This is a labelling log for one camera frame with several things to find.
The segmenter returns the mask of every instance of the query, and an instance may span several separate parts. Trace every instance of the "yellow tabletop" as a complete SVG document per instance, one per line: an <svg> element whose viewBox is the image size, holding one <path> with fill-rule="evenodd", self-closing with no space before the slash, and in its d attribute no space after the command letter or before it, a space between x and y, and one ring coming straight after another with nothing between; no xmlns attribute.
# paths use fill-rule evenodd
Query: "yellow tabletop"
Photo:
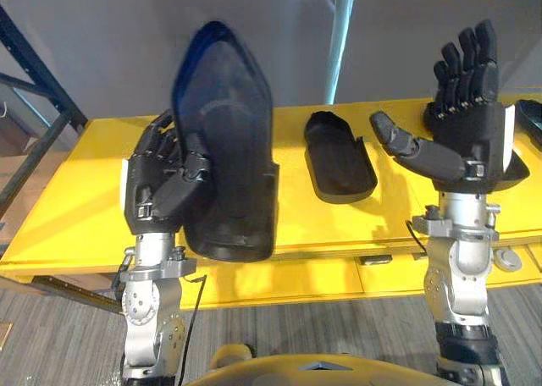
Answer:
<svg viewBox="0 0 542 386"><path fill-rule="evenodd" d="M404 221L423 213L424 205L436 203L436 191L428 179L402 168L384 153L368 116L381 109L404 128L426 135L421 113L427 101L275 109L274 161L280 165L280 173L274 260L415 251ZM311 113L318 110L334 111L350 124L355 135L364 136L379 179L370 198L332 205L314 194L305 161L303 129ZM124 248L134 244L119 205L121 159L132 153L151 118L96 119L89 123L0 261L0 274L116 270ZM522 131L516 133L515 149L529 166L531 176L510 190L491 195L490 200L502 206L497 219L501 238L519 245L542 237L542 218L538 215L542 209L542 157Z"/></svg>

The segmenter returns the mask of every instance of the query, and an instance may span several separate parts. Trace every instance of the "silver cylinder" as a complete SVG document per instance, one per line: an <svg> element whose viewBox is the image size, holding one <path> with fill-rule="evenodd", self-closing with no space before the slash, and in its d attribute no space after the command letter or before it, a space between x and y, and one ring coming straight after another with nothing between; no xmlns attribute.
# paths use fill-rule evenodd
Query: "silver cylinder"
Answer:
<svg viewBox="0 0 542 386"><path fill-rule="evenodd" d="M482 229L487 220L485 195L440 193L439 208L455 225Z"/></svg>
<svg viewBox="0 0 542 386"><path fill-rule="evenodd" d="M152 233L137 235L135 243L135 265L155 266L167 261L175 247L175 237L171 233Z"/></svg>

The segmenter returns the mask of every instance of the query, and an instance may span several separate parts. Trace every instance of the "white wall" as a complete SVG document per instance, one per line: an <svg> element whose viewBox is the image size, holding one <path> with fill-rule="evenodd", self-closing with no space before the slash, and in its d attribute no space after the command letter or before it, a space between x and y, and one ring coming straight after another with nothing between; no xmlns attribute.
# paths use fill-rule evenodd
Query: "white wall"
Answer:
<svg viewBox="0 0 542 386"><path fill-rule="evenodd" d="M222 19L277 106L320 103L333 15L326 0L0 0L89 118L156 113L191 35ZM507 88L542 85L542 0L356 0L337 102L426 97L444 43L490 18ZM0 52L0 68L10 68Z"/></svg>

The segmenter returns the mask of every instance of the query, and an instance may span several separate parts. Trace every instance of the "cardboard box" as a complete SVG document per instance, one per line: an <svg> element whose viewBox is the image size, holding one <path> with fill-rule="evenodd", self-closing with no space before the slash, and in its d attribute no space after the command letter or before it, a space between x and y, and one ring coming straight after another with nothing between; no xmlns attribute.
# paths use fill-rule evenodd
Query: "cardboard box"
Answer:
<svg viewBox="0 0 542 386"><path fill-rule="evenodd" d="M0 244L8 244L13 239L58 166L68 155L68 152L46 153L26 180L6 214L0 219ZM0 157L0 190L9 182L25 159L26 156Z"/></svg>

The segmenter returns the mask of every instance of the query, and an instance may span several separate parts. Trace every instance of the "metal joint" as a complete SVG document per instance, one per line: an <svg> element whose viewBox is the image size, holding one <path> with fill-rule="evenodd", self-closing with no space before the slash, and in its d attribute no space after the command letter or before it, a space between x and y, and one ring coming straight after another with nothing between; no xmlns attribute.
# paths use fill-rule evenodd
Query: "metal joint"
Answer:
<svg viewBox="0 0 542 386"><path fill-rule="evenodd" d="M120 274L121 282L140 282L143 280L162 280L165 278L182 278L196 271L196 259L186 258L181 261L161 261L154 267L137 266Z"/></svg>

